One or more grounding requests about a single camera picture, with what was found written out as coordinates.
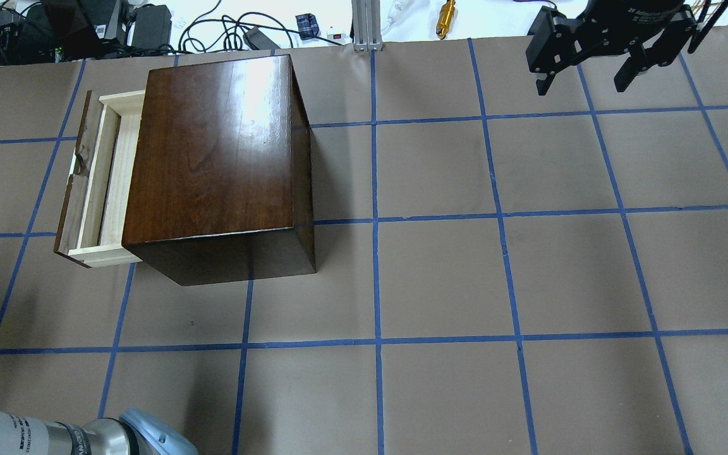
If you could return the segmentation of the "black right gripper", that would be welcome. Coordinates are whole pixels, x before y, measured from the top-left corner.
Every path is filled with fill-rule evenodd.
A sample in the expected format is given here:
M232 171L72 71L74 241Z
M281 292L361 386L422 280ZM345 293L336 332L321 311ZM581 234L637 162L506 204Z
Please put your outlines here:
M698 22L683 1L590 1L576 18L543 6L525 51L535 89L547 95L557 73L587 58L629 55L614 76L623 93L651 66L673 63Z

